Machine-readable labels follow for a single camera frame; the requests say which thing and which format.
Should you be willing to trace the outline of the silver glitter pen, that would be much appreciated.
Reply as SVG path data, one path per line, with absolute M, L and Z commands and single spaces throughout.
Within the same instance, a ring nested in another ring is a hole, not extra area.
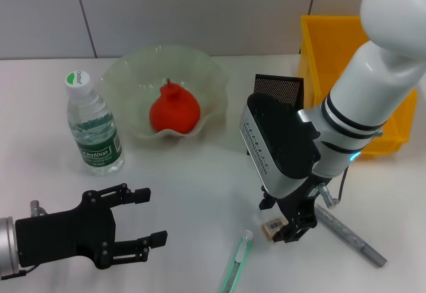
M 358 236 L 342 221 L 338 220 L 324 207 L 316 204 L 315 212 L 317 219 L 326 225 L 332 232 L 338 235 L 343 241 L 349 244 L 353 249 L 358 251 L 362 256 L 367 258 L 376 267 L 384 267 L 387 259 L 370 246 L 364 239 Z

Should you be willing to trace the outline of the pale green wavy fruit bowl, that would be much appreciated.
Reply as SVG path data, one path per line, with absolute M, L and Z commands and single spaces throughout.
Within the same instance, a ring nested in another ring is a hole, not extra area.
M 105 71 L 97 91 L 127 135 L 146 141 L 180 138 L 174 130 L 155 131 L 149 120 L 151 105 L 168 79 L 192 93 L 200 105 L 200 119 L 187 137 L 226 112 L 227 74 L 211 56 L 183 45 L 145 47 L 119 58 Z

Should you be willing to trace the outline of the clear green label water bottle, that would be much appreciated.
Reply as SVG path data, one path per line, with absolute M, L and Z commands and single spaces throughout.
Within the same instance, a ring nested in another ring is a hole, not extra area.
M 67 122 L 84 163 L 95 175 L 121 169 L 124 158 L 112 112 L 86 71 L 64 80 L 68 95 Z

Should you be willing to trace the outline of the black mesh pen holder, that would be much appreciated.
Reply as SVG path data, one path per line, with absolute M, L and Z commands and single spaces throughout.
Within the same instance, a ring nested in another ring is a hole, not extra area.
M 274 160 L 285 160 L 298 140 L 297 112 L 304 106 L 304 80 L 257 74 L 247 107 Z

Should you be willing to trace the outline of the orange red toy fruit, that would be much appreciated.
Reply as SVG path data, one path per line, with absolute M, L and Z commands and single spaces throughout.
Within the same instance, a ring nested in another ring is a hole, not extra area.
M 200 120 L 200 105 L 194 95 L 167 78 L 160 96 L 149 112 L 151 126 L 156 132 L 166 129 L 180 134 L 189 133 Z

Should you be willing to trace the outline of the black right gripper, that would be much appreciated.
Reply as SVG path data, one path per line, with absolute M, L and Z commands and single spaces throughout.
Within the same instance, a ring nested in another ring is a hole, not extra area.
M 288 220 L 288 224 L 281 227 L 273 235 L 272 240 L 274 242 L 298 241 L 309 229 L 316 227 L 317 218 L 314 212 L 314 203 L 319 194 L 317 185 L 321 182 L 321 177 L 309 175 L 300 187 L 281 198 L 274 198 L 263 190 L 264 198 L 259 204 L 259 209 L 268 210 L 277 203 L 280 211 Z

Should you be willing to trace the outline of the beige eraser with barcode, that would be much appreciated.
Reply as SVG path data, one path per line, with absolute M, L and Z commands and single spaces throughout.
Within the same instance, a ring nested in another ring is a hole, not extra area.
M 288 225 L 288 220 L 285 217 L 273 218 L 262 224 L 262 230 L 268 240 L 273 237 L 284 227 Z

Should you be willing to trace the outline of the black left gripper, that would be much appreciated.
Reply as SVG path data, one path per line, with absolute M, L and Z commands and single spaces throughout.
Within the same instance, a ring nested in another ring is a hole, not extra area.
M 149 202 L 150 195 L 149 188 L 131 191 L 122 183 L 84 192 L 80 204 L 72 210 L 17 220 L 20 265 L 35 266 L 74 256 L 90 259 L 100 270 L 146 262 L 150 250 L 165 246 L 167 231 L 114 242 L 116 225 L 111 208 Z

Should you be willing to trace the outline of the yellow plastic storage bin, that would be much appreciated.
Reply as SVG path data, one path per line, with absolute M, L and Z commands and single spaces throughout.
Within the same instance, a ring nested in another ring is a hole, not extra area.
M 301 29 L 298 76 L 304 80 L 304 107 L 310 109 L 323 101 L 368 38 L 357 16 L 304 15 Z M 413 89 L 384 125 L 383 136 L 365 147 L 360 159 L 391 155 L 407 143 L 416 104 Z

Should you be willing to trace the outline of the green white toothbrush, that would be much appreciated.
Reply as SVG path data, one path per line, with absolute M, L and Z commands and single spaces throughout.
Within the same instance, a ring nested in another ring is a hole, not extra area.
M 254 235 L 251 230 L 245 230 L 240 237 L 238 245 L 228 263 L 219 293 L 235 293 L 239 277 L 251 251 L 253 237 Z

